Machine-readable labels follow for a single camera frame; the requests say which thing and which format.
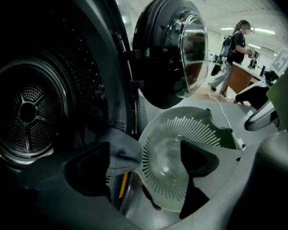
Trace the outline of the pale green laundry basket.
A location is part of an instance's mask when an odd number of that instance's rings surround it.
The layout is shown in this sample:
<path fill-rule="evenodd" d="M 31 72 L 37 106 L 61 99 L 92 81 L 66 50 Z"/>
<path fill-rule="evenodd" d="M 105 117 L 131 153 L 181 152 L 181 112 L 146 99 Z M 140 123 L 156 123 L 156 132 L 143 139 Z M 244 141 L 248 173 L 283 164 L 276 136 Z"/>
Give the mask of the pale green laundry basket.
<path fill-rule="evenodd" d="M 180 142 L 237 150 L 229 128 L 217 127 L 209 110 L 176 107 L 162 112 L 142 132 L 142 164 L 136 173 L 153 202 L 162 209 L 181 212 L 189 176 L 180 159 Z"/>

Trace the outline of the black washing machine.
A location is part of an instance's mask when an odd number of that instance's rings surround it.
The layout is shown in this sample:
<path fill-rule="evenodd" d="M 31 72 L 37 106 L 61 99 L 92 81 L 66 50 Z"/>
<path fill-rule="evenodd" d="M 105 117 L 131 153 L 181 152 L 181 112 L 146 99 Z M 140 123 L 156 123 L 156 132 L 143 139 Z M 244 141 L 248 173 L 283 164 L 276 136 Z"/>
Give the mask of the black washing machine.
<path fill-rule="evenodd" d="M 109 128 L 134 138 L 129 49 L 118 0 L 0 0 L 0 230 L 65 230 L 21 189 L 34 162 L 103 143 Z M 118 211 L 123 175 L 106 176 Z"/>

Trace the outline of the round black washing machine door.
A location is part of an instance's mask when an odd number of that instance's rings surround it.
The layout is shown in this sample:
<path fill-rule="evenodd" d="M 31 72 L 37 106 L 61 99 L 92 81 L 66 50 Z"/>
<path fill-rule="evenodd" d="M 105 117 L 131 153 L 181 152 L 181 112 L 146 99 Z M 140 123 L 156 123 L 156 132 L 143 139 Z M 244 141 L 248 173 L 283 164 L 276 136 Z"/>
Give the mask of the round black washing machine door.
<path fill-rule="evenodd" d="M 141 92 L 153 106 L 168 109 L 193 95 L 208 74 L 206 25 L 189 0 L 153 0 L 141 13 L 130 61 Z"/>

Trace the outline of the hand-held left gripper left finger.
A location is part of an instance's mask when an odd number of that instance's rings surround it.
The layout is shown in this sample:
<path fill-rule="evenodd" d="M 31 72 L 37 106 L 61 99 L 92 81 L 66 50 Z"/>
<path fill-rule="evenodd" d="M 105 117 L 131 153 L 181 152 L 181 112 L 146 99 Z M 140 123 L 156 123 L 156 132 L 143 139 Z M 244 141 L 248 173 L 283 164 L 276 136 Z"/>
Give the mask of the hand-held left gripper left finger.
<path fill-rule="evenodd" d="M 51 227 L 141 230 L 112 204 L 106 172 L 110 145 L 97 143 L 41 158 L 21 172 L 21 189 Z"/>

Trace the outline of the white power strip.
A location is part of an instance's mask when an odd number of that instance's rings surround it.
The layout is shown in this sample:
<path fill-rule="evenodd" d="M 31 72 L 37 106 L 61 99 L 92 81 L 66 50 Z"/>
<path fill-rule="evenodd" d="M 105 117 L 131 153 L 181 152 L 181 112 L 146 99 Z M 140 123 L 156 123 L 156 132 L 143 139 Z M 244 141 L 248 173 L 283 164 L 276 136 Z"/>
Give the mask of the white power strip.
<path fill-rule="evenodd" d="M 237 138 L 237 136 L 235 135 L 234 131 L 231 131 L 231 134 L 235 140 L 236 146 L 238 150 L 245 150 L 246 144 L 244 143 L 244 141 L 241 138 Z"/>

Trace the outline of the dark grey garment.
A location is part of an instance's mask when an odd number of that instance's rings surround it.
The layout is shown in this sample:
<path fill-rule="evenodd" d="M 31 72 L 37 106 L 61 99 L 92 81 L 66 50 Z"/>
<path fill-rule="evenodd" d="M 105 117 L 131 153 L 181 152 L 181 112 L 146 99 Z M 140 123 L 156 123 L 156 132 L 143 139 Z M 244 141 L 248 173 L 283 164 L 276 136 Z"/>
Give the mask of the dark grey garment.
<path fill-rule="evenodd" d="M 109 128 L 100 141 L 109 143 L 110 162 L 106 176 L 132 172 L 140 166 L 142 147 L 134 138 L 120 130 Z"/>

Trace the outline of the wooden desk with white top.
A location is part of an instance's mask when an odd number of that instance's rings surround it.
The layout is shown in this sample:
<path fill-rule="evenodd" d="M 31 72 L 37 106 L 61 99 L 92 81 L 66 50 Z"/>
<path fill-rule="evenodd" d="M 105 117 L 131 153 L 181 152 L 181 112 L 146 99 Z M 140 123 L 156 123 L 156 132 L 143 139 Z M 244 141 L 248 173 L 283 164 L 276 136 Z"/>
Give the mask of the wooden desk with white top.
<path fill-rule="evenodd" d="M 264 81 L 264 78 L 258 75 L 255 70 L 233 62 L 227 86 L 231 88 L 236 94 L 239 94 L 249 86 L 252 79 L 256 79 L 257 81 Z"/>

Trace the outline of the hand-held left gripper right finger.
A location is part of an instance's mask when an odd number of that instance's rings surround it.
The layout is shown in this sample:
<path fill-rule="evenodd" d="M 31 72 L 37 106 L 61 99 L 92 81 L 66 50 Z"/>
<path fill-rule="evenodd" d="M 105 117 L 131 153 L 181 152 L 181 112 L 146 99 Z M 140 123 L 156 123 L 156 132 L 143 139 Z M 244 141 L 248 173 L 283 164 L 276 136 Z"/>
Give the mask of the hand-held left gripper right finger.
<path fill-rule="evenodd" d="M 180 222 L 163 230 L 226 230 L 232 210 L 249 178 L 259 145 L 245 150 L 227 149 L 193 142 L 215 154 L 219 166 L 205 177 L 195 178 L 194 184 L 209 200 Z"/>

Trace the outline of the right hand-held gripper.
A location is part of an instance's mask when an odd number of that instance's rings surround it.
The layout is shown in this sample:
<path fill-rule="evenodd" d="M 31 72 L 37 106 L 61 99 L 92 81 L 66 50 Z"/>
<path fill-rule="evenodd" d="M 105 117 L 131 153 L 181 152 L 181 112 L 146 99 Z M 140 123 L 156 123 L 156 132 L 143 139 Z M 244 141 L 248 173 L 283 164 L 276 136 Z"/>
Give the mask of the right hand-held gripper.
<path fill-rule="evenodd" d="M 278 114 L 266 95 L 270 87 L 275 84 L 288 68 L 288 48 L 281 48 L 275 59 L 264 72 L 264 83 L 255 83 L 235 96 L 235 103 L 249 102 L 254 109 L 258 109 L 245 121 L 245 129 L 256 131 L 270 124 L 279 126 Z"/>

